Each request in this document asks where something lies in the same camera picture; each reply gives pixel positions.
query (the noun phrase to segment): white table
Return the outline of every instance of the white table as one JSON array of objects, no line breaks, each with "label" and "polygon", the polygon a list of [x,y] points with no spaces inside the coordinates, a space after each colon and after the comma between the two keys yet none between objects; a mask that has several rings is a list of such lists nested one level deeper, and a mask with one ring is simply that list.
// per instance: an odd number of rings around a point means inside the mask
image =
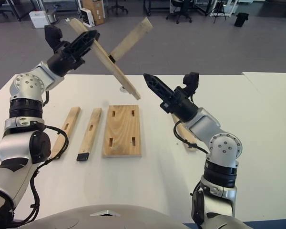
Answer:
[{"label": "white table", "polygon": [[[183,223],[190,217],[192,192],[203,174],[205,155],[187,152],[173,135],[173,121],[160,107],[161,100],[150,91],[141,75],[128,76],[141,94],[136,101],[120,92],[110,75],[68,75],[50,92],[43,118],[48,125],[61,127],[69,109],[82,111],[65,155],[40,170],[36,188],[41,198],[39,218],[71,208],[95,204],[131,204],[155,209]],[[161,76],[168,86],[182,85],[182,76]],[[276,87],[286,84],[286,75],[273,75]],[[0,140],[8,118],[9,81],[0,90]],[[202,75],[194,96],[222,128],[237,135],[244,146],[239,158],[236,184],[236,216],[243,221],[286,219],[286,106],[276,109],[271,98],[286,102],[286,94],[268,90],[266,76]],[[142,158],[102,158],[102,141],[108,105],[138,104]],[[103,114],[93,153],[79,163],[76,156],[96,107]],[[56,134],[46,131],[52,144]],[[16,209],[23,219],[33,203],[28,189]]]}]

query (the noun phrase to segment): black trash bin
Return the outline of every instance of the black trash bin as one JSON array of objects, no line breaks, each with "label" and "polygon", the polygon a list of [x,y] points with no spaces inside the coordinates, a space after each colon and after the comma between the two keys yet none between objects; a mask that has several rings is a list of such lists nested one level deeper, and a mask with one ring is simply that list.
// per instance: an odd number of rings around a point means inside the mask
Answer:
[{"label": "black trash bin", "polygon": [[244,22],[248,20],[248,17],[249,17],[249,14],[247,13],[239,13],[237,15],[237,19],[236,19],[234,26],[242,27]]}]

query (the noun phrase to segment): wooden stick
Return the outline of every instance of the wooden stick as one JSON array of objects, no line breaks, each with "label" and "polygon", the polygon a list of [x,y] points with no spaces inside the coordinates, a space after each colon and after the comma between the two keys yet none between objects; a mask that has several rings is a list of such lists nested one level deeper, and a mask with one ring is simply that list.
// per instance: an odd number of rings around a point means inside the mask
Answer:
[{"label": "wooden stick", "polygon": [[[78,117],[80,111],[81,111],[80,107],[78,107],[78,106],[72,107],[69,111],[69,114],[66,118],[65,123],[63,124],[63,126],[61,128],[64,132],[66,132],[68,138],[70,138],[70,135],[72,133],[73,127],[76,123],[76,120],[77,120],[77,117]],[[56,142],[52,148],[50,158],[53,158],[58,154],[58,152],[61,150],[64,142],[65,142],[65,137],[61,134],[58,135]]]},{"label": "wooden stick", "polygon": [[[71,19],[70,25],[74,28],[74,30],[78,34],[82,34],[85,31],[88,31],[86,27],[76,18]],[[91,49],[94,51],[96,56],[101,60],[101,62],[105,65],[105,67],[114,75],[114,77],[122,84],[122,86],[128,91],[128,93],[132,94],[137,100],[139,100],[140,94],[137,92],[132,83],[126,78],[124,73],[119,69],[119,67],[110,60],[107,52],[102,48],[102,46],[94,41]]]},{"label": "wooden stick", "polygon": [[[178,122],[179,119],[172,114],[172,118],[173,118],[173,121],[174,123]],[[184,128],[184,126],[182,124],[179,124],[177,126],[177,131],[178,131],[178,134],[183,138],[183,139],[186,139],[188,142],[190,143],[196,143],[196,138],[187,130]],[[184,146],[186,148],[186,150],[189,150],[189,151],[196,151],[195,148],[189,148],[187,144],[184,143]]]},{"label": "wooden stick", "polygon": [[118,61],[127,53],[153,26],[147,18],[144,18],[124,39],[114,48],[110,55]]},{"label": "wooden stick", "polygon": [[141,98],[140,94],[137,92],[132,83],[125,77],[124,73],[118,68],[118,66],[109,59],[108,54],[103,49],[103,47],[97,41],[94,41],[91,49],[100,59],[100,61],[105,65],[105,67],[120,82],[120,84],[122,84],[126,91],[128,91],[128,93],[132,94],[137,100],[139,100]]},{"label": "wooden stick", "polygon": [[101,119],[102,109],[95,108],[91,114],[85,136],[82,140],[82,144],[80,147],[80,151],[77,155],[77,161],[86,161],[88,160],[90,150],[94,143],[94,139],[96,136],[96,132],[99,126],[99,122]]}]

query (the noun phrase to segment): cardboard box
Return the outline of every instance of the cardboard box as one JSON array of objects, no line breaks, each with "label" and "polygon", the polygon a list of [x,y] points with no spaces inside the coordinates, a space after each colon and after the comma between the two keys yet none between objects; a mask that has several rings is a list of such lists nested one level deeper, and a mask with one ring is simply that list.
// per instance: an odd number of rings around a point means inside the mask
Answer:
[{"label": "cardboard box", "polygon": [[95,25],[104,23],[104,12],[102,0],[82,0],[84,8],[91,11]]}]

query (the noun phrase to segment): wooden slat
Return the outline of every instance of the wooden slat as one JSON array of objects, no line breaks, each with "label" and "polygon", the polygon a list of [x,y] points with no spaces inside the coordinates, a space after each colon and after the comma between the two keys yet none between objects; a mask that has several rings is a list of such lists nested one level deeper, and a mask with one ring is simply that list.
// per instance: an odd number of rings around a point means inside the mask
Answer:
[{"label": "wooden slat", "polygon": [[[64,132],[66,132],[68,138],[70,138],[71,136],[71,133],[72,133],[72,130],[73,130],[73,127],[76,123],[76,120],[78,118],[78,115],[81,111],[81,108],[80,107],[72,107],[69,111],[69,114],[66,118],[66,121],[64,122],[63,126],[62,126],[62,130]],[[50,158],[53,158],[55,157],[58,152],[61,150],[63,144],[65,142],[65,138],[63,135],[58,135],[57,139],[56,139],[56,142],[52,148],[52,151],[51,151],[51,155],[50,155]]]},{"label": "wooden slat", "polygon": [[[74,30],[78,34],[82,34],[85,31],[88,31],[86,27],[76,18],[71,19],[70,25],[74,28]],[[94,41],[91,49],[94,51],[96,56],[100,59],[100,61],[105,65],[105,67],[114,75],[114,77],[120,82],[120,84],[128,91],[128,93],[132,94],[137,100],[139,100],[140,94],[137,92],[132,83],[126,78],[124,73],[119,69],[119,67],[113,63],[109,57],[107,52],[103,49],[103,47],[97,42]]]},{"label": "wooden slat", "polygon": [[147,18],[144,18],[124,39],[119,43],[110,55],[118,61],[127,53],[153,26]]},{"label": "wooden slat", "polygon": [[[179,121],[179,119],[173,114],[172,114],[172,118],[173,118],[174,123]],[[178,134],[183,139],[186,139],[190,143],[196,143],[196,138],[187,129],[185,129],[182,124],[179,124],[176,129],[177,129]],[[188,145],[185,143],[184,143],[184,146],[185,146],[186,150],[196,151],[195,148],[189,148]]]},{"label": "wooden slat", "polygon": [[99,122],[102,115],[101,108],[95,108],[91,114],[84,138],[82,140],[82,144],[77,155],[77,161],[86,161],[88,160],[90,150],[94,143],[94,139],[96,136],[96,132],[99,126]]},{"label": "wooden slat", "polygon": [[109,106],[102,155],[142,156],[138,105]]},{"label": "wooden slat", "polygon": [[128,93],[132,94],[137,100],[139,100],[141,98],[140,94],[137,92],[132,83],[126,78],[124,73],[118,68],[118,66],[109,59],[108,54],[103,49],[103,47],[97,41],[94,41],[91,49],[100,59],[100,61],[105,65],[105,67],[120,82],[120,84],[122,84],[126,91],[128,91]]}]

